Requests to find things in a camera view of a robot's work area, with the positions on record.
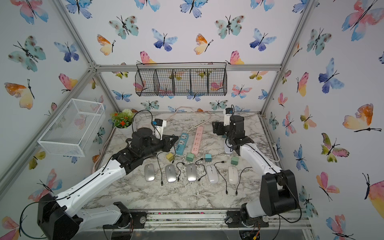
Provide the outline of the lavender mouse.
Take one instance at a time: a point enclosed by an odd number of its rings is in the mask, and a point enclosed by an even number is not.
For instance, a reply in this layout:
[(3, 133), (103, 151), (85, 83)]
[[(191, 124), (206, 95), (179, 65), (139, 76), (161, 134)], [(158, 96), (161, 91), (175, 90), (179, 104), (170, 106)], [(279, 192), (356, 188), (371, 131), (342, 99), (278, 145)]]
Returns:
[(226, 154), (230, 155), (233, 152), (232, 145), (230, 145), (229, 143), (225, 142), (224, 151), (225, 151)]

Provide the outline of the silver mouse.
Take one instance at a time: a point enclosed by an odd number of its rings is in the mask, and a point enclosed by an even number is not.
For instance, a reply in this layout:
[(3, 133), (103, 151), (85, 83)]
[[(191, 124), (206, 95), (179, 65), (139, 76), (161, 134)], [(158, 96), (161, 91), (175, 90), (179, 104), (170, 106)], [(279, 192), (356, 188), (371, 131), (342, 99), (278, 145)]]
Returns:
[(152, 182), (155, 179), (156, 174), (155, 174), (155, 168), (153, 164), (147, 164), (145, 166), (144, 175), (145, 175), (145, 180), (147, 182)]
[(197, 167), (196, 164), (187, 165), (187, 179), (189, 182), (195, 182), (197, 180)]

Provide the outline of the yellow charger plug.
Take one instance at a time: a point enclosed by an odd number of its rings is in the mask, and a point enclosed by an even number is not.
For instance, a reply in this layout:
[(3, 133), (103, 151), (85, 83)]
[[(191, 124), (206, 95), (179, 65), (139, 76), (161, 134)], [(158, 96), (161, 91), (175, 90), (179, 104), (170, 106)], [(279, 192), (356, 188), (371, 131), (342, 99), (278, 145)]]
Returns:
[(173, 162), (175, 161), (175, 155), (174, 155), (173, 153), (168, 153), (168, 154), (166, 155), (166, 159), (167, 159), (169, 162), (173, 163)]

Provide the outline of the grey mouse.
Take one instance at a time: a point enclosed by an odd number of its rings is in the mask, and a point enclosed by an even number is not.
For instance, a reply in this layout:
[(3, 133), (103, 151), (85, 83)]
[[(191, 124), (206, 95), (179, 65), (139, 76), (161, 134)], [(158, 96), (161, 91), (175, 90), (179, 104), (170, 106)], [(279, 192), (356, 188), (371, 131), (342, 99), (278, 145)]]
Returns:
[(165, 167), (166, 177), (168, 183), (174, 183), (177, 180), (176, 168), (173, 164)]

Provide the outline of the white mouse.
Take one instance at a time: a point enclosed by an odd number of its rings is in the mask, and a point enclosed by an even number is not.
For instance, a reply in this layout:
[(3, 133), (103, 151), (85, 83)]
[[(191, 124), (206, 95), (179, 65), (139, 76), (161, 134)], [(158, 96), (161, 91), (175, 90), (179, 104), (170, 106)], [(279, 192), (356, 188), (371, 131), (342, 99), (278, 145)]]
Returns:
[(236, 185), (239, 181), (238, 169), (235, 166), (228, 167), (228, 180), (232, 185)]
[(218, 171), (214, 165), (208, 165), (206, 167), (207, 175), (211, 184), (217, 184), (219, 182)]

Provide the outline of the blue power strip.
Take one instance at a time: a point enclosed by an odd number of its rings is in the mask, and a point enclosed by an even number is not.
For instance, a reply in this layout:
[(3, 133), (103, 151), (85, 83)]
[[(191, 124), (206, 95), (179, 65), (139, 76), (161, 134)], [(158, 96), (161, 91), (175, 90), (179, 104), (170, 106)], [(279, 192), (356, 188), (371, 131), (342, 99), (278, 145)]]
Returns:
[(182, 135), (179, 138), (179, 142), (176, 146), (177, 155), (182, 156), (184, 154), (188, 139), (189, 139), (189, 135), (187, 133), (182, 133)]

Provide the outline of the pink power strip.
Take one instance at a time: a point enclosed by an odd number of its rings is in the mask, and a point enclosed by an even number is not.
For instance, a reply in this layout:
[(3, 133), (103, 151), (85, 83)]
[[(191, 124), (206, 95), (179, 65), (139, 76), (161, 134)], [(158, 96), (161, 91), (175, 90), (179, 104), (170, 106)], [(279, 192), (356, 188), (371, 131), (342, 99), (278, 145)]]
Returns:
[(202, 126), (197, 127), (195, 139), (194, 139), (192, 150), (191, 150), (191, 153), (194, 154), (195, 156), (198, 154), (200, 149), (203, 131), (204, 131), (204, 127)]

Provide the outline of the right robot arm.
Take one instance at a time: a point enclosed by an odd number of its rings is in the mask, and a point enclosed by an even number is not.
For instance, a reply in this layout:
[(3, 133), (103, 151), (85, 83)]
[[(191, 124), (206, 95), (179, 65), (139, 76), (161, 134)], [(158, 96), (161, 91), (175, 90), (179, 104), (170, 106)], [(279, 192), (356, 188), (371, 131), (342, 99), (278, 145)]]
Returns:
[(212, 126), (214, 134), (226, 137), (226, 147), (246, 160), (261, 177), (260, 196), (242, 205), (238, 220), (230, 227), (257, 226), (264, 216), (280, 216), (300, 208), (295, 175), (275, 165), (246, 136), (244, 117), (226, 114), (223, 122), (213, 122)]

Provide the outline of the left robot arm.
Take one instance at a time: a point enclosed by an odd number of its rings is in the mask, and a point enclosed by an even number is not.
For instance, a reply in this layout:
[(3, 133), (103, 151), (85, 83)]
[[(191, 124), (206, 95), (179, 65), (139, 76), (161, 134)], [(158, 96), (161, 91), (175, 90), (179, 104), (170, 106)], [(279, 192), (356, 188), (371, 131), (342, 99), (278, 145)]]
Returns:
[(70, 240), (79, 232), (103, 226), (107, 229), (132, 229), (135, 220), (121, 202), (93, 210), (82, 207), (106, 187), (127, 176), (144, 160), (168, 153), (178, 142), (177, 136), (157, 139), (149, 128), (140, 128), (127, 139), (128, 145), (109, 161), (68, 190), (54, 196), (46, 194), (38, 202), (37, 224), (49, 240)]

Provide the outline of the potted plant white pot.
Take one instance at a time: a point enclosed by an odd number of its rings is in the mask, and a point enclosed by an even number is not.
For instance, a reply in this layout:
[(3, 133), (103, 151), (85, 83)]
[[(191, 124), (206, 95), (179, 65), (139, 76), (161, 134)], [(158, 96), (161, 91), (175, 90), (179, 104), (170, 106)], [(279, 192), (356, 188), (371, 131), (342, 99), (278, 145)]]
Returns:
[(134, 113), (130, 109), (124, 109), (122, 112), (115, 112), (110, 115), (111, 123), (118, 129), (126, 129), (133, 123)]

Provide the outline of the white mesh wall basket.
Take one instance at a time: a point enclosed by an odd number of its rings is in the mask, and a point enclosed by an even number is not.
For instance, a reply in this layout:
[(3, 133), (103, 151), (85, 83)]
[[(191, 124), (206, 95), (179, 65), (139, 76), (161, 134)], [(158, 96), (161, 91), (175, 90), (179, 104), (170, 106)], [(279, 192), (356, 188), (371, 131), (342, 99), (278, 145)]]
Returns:
[(105, 120), (103, 103), (71, 99), (38, 144), (49, 154), (85, 157)]

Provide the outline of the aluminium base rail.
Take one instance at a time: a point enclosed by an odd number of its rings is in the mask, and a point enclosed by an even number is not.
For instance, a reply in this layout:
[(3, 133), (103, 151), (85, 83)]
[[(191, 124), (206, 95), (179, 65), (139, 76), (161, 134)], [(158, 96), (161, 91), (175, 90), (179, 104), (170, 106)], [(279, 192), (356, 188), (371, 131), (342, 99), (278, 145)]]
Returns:
[(282, 217), (257, 217), (243, 220), (238, 209), (213, 210), (137, 210), (131, 211), (132, 220), (122, 227), (113, 227), (112, 224), (99, 224), (95, 229), (107, 230), (310, 230), (312, 228), (306, 214), (299, 219), (298, 211), (288, 212)]

